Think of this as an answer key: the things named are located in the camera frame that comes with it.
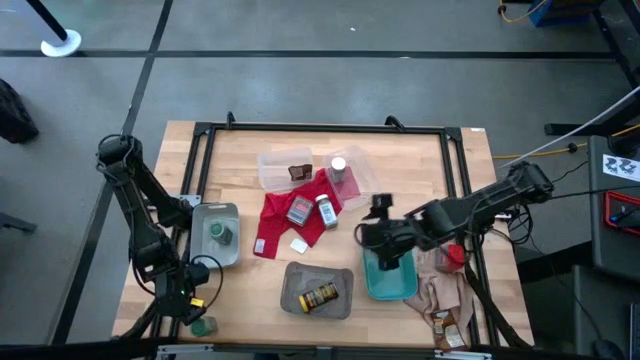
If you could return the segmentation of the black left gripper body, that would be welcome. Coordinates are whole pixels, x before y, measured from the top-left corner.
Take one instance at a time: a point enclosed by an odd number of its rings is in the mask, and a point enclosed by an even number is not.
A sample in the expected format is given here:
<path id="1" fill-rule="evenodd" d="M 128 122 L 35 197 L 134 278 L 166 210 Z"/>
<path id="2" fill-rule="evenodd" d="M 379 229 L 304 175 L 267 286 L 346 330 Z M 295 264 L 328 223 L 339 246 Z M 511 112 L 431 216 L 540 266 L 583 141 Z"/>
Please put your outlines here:
<path id="1" fill-rule="evenodd" d="M 194 293 L 196 288 L 209 281 L 210 269 L 202 263 L 182 263 L 176 270 L 156 278 L 155 304 L 161 316 L 179 320 L 188 309 L 204 307 Z"/>

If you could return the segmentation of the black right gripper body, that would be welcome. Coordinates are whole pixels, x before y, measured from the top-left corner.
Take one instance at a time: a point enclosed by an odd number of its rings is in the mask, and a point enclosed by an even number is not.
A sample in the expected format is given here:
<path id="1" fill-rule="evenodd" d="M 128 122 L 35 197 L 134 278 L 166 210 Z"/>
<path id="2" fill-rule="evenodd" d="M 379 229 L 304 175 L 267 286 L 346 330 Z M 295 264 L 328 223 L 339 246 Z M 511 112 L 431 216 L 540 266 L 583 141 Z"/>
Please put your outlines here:
<path id="1" fill-rule="evenodd" d="M 408 218 L 360 223 L 356 242 L 378 256 L 402 256 L 415 247 L 426 249 L 426 236 L 418 221 Z"/>

